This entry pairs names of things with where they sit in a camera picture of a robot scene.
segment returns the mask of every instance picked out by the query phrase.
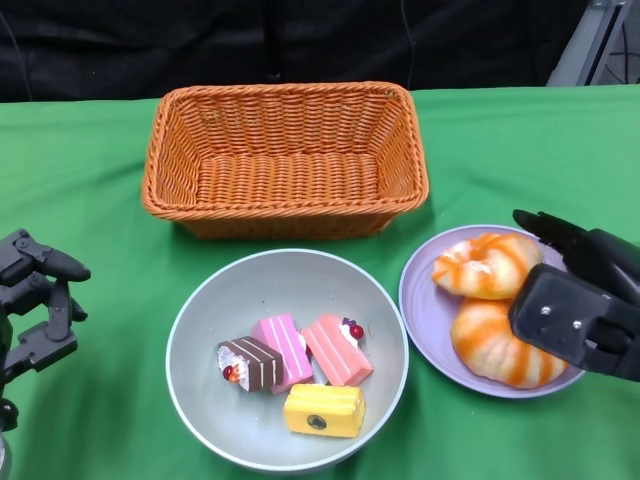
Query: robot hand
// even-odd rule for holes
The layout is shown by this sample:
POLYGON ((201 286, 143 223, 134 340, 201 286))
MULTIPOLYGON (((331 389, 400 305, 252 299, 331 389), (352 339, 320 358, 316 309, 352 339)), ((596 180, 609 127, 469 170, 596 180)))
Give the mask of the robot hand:
POLYGON ((568 270, 531 270, 509 311, 514 335, 584 370, 640 381, 640 248, 543 212, 513 216, 568 270))
MULTIPOLYGON (((0 395, 6 384, 27 370, 40 371, 76 350, 71 322, 83 321, 87 314, 71 298, 68 282, 90 276, 80 262, 40 245, 26 230, 0 240, 0 395), (9 315, 24 315, 41 304, 49 309, 49 321, 18 335, 20 343, 11 350, 9 315)), ((17 416, 16 407, 2 399, 0 431, 15 428, 17 416)))

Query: yellow cake slice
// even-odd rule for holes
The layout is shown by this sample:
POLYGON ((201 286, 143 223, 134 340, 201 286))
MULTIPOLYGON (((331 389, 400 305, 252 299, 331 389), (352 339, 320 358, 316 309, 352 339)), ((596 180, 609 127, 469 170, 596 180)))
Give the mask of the yellow cake slice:
POLYGON ((365 413, 358 387, 297 384, 284 404, 284 419, 292 432, 329 437, 357 437, 365 413))

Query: plate rim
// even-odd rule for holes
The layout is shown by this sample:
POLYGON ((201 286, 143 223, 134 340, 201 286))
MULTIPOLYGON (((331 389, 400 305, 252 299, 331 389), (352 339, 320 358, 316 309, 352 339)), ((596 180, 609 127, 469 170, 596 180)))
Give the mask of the plate rim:
POLYGON ((174 320, 173 325, 171 327, 171 332, 169 333, 169 338, 167 340, 167 347, 165 351, 165 375, 167 378, 167 385, 169 387, 169 394, 171 396, 173 406, 178 412, 178 415, 180 416, 182 423, 184 423, 185 426, 188 428, 188 430, 209 450, 211 450, 212 452, 218 454, 219 456, 221 456, 222 458, 230 462, 233 462, 237 465, 243 466, 250 470, 269 472, 269 473, 293 474, 293 473, 313 472, 323 467, 335 465, 336 463, 342 460, 345 460, 346 458, 348 458, 349 456, 357 452, 364 445, 366 445, 366 443, 369 442, 369 440, 371 440, 380 431, 380 429, 387 423, 387 421, 389 420, 393 412, 395 412, 398 406, 398 403, 400 402, 400 398, 402 397, 402 394, 404 393, 404 390, 406 387, 407 377, 409 373, 409 362, 410 362, 409 340, 407 337, 407 329, 405 326, 404 317, 402 317, 400 311, 398 310, 398 307, 396 306, 395 302, 393 301, 389 293, 380 284, 380 282, 378 282, 371 274, 369 274, 366 270, 359 267, 355 263, 350 262, 349 260, 346 260, 337 255, 333 255, 331 253, 323 252, 320 250, 306 249, 306 248, 279 248, 279 249, 273 249, 273 250, 265 250, 263 252, 254 253, 252 255, 247 255, 245 257, 242 257, 238 260, 235 260, 225 265, 224 267, 220 268, 219 270, 215 271, 212 275, 210 275, 193 291, 191 295, 189 295, 189 298, 182 305, 182 308, 180 308, 180 311, 178 312, 178 315, 176 316, 176 319, 174 320), (389 406, 387 411, 384 413, 380 421, 371 429, 369 433, 364 435, 362 438, 358 438, 358 440, 350 447, 324 460, 318 460, 315 462, 308 462, 308 463, 302 463, 297 465, 273 466, 273 465, 265 465, 261 463, 250 462, 250 461, 238 458, 235 455, 231 455, 225 452, 224 450, 222 450, 221 448, 213 445, 206 438, 204 438, 204 436, 202 436, 197 431, 197 429, 191 424, 191 422, 187 419, 186 415, 182 411, 182 408, 180 408, 180 404, 178 403, 178 400, 176 398, 176 394, 173 388, 173 382, 171 381, 170 364, 171 364, 171 345, 173 344, 173 336, 178 327, 178 324, 180 323, 180 319, 182 318, 182 315, 184 314, 187 307, 191 304, 191 301, 195 298, 195 296, 215 277, 217 277, 218 275, 222 275, 224 272, 235 267, 236 265, 239 265, 240 263, 243 263, 243 262, 247 262, 249 260, 253 260, 254 258, 257 258, 257 257, 262 257, 265 255, 272 255, 272 254, 280 254, 280 253, 308 253, 308 254, 328 257, 334 260, 338 260, 339 262, 342 262, 350 266, 351 268, 357 270, 358 272, 363 274, 365 277, 367 277, 378 288, 378 290, 380 290, 380 292, 385 296, 386 300, 391 305, 393 312, 395 313, 396 321, 400 326, 400 330, 402 334, 402 349, 403 349, 403 356, 405 361, 404 361, 404 368, 402 370, 402 374, 400 377, 400 384, 399 384, 398 391, 396 392, 391 402, 391 405, 389 406))
POLYGON ((419 342, 416 341, 417 338, 417 333, 414 333, 411 329, 411 326, 409 325, 409 322, 407 321, 407 318, 405 316, 405 312, 404 312, 404 299, 403 299, 403 287, 404 287, 404 282, 405 282, 405 276, 407 274, 407 270, 409 269, 409 265, 411 265, 411 263, 413 262, 413 260, 415 259, 415 257, 424 249, 426 248, 430 243, 434 242, 435 240, 437 240, 440 237, 444 237, 446 235, 450 235, 451 233, 460 231, 460 230, 468 230, 468 229, 472 229, 472 228, 482 228, 482 229, 503 229, 503 230, 509 230, 512 232, 516 232, 516 233, 520 233, 523 235, 526 235, 529 238, 533 238, 536 241, 539 240, 538 237, 536 237, 535 235, 532 235, 530 232, 527 232, 525 230, 521 230, 519 228, 514 228, 514 227, 509 227, 506 225, 497 225, 497 224, 472 224, 472 225, 463 225, 460 227, 455 227, 455 228, 450 228, 448 230, 445 230, 444 232, 440 232, 439 234, 431 237, 430 239, 428 239, 426 242, 424 242, 422 245, 420 245, 411 255, 411 257, 409 257, 409 260, 407 260, 407 263, 405 263, 404 268, 402 269, 402 275, 400 276, 400 285, 398 287, 398 307, 400 308, 400 314, 402 315, 402 321, 404 322, 405 328, 407 330, 407 333, 409 334, 409 337, 411 337, 411 341, 413 343, 413 345, 418 349, 418 351, 420 352, 420 354, 433 366, 435 367, 436 370, 438 370, 440 373, 442 373, 443 375, 445 375, 447 378, 449 378, 450 380, 453 380, 454 382, 456 382, 459 385, 462 385, 465 388, 468 388, 469 390, 473 390, 475 392, 478 393, 482 393, 484 395, 489 395, 489 396, 493 396, 493 397, 498 397, 498 398, 507 398, 510 400, 520 400, 520 399, 526 399, 526 398, 536 398, 536 397, 542 397, 545 395, 550 395, 552 393, 556 393, 560 390, 563 390, 565 388, 567 388, 568 386, 572 385, 573 383, 577 382, 580 378, 582 378, 582 376, 586 373, 584 370, 580 370, 577 367, 574 367, 572 365, 569 365, 569 368, 573 368, 574 370, 577 370, 577 373, 572 377, 567 379, 565 382, 561 383, 560 385, 557 385, 555 388, 546 390, 546 391, 541 391, 539 388, 534 388, 534 389, 517 389, 517 388, 513 388, 513 387, 509 387, 508 385, 505 385, 505 387, 509 388, 509 390, 507 390, 506 392, 496 392, 496 391, 491 391, 490 390, 490 386, 482 386, 482 387, 478 387, 478 388, 474 388, 474 387, 470 387, 469 385, 466 385, 464 383, 462 383, 462 381, 460 381, 458 378, 456 378, 457 376, 451 374, 450 372, 447 371, 447 369, 445 369, 443 366, 439 365, 439 362, 437 362, 434 358, 431 357, 430 354, 428 354, 422 346, 420 346, 419 342))

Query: croissant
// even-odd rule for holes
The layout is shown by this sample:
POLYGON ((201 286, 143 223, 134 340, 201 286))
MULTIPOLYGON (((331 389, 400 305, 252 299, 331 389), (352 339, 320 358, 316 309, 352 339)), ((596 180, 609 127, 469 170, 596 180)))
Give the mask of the croissant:
POLYGON ((555 380, 568 365, 516 338, 509 301, 465 299, 451 328, 456 354, 476 375, 516 388, 535 388, 555 380))
POLYGON ((542 253, 528 238, 486 233, 445 250, 434 263, 432 279, 457 295, 503 300, 515 297, 541 261, 542 253))

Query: green tablecloth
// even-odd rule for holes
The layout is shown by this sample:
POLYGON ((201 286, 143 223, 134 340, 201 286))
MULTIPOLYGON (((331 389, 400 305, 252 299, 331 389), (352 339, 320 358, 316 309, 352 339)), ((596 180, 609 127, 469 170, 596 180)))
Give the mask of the green tablecloth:
MULTIPOLYGON (((443 230, 545 210, 640 241, 640 88, 416 92, 431 194, 373 238, 305 244, 369 271, 397 299, 411 253, 443 230)), ((155 101, 0 106, 0 235, 18 227, 93 271, 79 350, 5 396, 13 479, 241 479, 182 425, 167 336, 189 294, 247 254, 292 243, 205 244, 149 216, 140 181, 155 101)), ((15 330, 45 312, 14 320, 15 330)), ((402 400, 356 456, 319 480, 634 479, 640 386, 588 374, 533 401, 465 390, 415 348, 402 400)))

